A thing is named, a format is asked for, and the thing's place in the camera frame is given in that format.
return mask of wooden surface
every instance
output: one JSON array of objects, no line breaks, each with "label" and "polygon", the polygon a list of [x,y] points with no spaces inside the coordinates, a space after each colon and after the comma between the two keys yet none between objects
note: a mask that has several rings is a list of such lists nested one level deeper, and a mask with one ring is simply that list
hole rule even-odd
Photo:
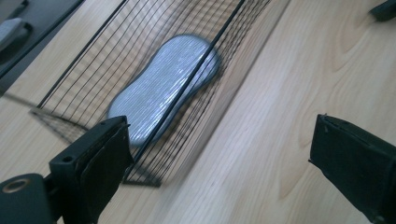
[{"label": "wooden surface", "polygon": [[[122,186],[100,222],[368,223],[307,160],[318,113],[396,145],[396,21],[373,22],[379,3],[290,0],[188,175]],[[116,5],[87,0],[9,92],[38,103]],[[27,108],[0,108],[0,179],[46,175],[63,142]]]}]

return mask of gray sponge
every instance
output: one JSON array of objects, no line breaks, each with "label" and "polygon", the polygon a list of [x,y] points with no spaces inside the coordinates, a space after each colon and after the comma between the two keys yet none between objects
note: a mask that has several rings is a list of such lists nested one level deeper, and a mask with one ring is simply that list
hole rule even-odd
[{"label": "gray sponge", "polygon": [[[164,43],[146,68],[111,103],[107,116],[125,115],[130,123],[129,137],[133,147],[141,147],[164,116],[192,70],[204,56],[209,43],[196,35],[177,35]],[[177,111],[217,73],[219,55],[214,49],[206,57],[187,89],[178,99],[153,141],[157,141]]]}]

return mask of metal rivet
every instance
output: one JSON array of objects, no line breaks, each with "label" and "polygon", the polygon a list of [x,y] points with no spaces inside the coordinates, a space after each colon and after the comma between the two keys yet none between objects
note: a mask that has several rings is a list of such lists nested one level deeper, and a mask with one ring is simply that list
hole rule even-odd
[{"label": "metal rivet", "polygon": [[14,180],[3,187],[3,192],[14,193],[20,191],[21,189],[24,189],[29,183],[30,179],[26,178]]}]

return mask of black wire mesh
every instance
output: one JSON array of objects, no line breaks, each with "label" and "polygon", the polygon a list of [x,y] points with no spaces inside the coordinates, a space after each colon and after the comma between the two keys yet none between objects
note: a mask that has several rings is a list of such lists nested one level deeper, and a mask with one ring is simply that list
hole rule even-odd
[{"label": "black wire mesh", "polygon": [[73,142],[85,129],[106,117],[116,94],[139,75],[169,38],[195,34],[212,41],[221,58],[217,78],[182,106],[158,142],[131,149],[134,157],[139,151],[144,153],[125,176],[126,181],[158,186],[188,157],[190,152],[183,147],[194,141],[190,136],[218,90],[233,55],[269,2],[123,1],[38,106],[59,116],[35,115],[64,140]]}]

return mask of wire mesh basket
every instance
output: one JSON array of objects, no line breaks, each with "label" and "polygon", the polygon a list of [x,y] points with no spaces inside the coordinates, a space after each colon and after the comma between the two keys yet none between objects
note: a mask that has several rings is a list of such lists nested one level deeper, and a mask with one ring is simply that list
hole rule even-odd
[{"label": "wire mesh basket", "polygon": [[39,104],[38,108],[50,114],[37,110],[33,114],[72,143],[106,118],[114,97],[136,79],[168,39],[194,34],[208,40],[208,51],[215,49],[221,58],[216,78],[179,109],[160,140],[131,148],[135,163],[125,182],[159,186],[191,154],[193,147],[189,146],[200,134],[197,127],[205,126],[202,118],[213,104],[233,56],[269,2],[122,1]]}]

